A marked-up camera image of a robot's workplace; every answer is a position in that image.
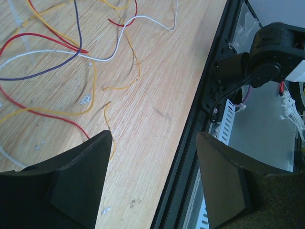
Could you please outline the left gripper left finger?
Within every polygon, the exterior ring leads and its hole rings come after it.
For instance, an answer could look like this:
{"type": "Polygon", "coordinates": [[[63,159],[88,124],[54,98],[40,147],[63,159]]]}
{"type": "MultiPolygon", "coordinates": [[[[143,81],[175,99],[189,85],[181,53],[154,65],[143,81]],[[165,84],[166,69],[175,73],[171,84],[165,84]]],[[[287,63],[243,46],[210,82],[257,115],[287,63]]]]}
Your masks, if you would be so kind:
{"type": "Polygon", "coordinates": [[[92,229],[112,147],[110,131],[21,171],[0,175],[3,229],[92,229]]]}

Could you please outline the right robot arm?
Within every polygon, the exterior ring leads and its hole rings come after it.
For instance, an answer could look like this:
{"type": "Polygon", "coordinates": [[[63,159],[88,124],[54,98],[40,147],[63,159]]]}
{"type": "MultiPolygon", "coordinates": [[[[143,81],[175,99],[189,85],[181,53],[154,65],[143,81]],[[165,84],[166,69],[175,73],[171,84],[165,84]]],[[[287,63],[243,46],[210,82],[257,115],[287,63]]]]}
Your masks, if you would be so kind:
{"type": "Polygon", "coordinates": [[[249,52],[215,61],[203,107],[211,123],[220,122],[226,100],[241,87],[280,83],[305,59],[305,30],[273,22],[254,36],[249,52]]]}

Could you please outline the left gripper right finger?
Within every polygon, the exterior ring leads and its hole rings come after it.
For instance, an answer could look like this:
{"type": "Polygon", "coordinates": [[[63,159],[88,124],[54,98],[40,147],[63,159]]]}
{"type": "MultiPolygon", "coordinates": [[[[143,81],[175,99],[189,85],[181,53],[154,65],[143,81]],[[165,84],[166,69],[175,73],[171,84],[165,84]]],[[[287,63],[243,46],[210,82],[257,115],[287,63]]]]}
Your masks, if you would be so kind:
{"type": "Polygon", "coordinates": [[[304,172],[260,162],[205,132],[196,148],[210,228],[304,228],[304,172]]]}

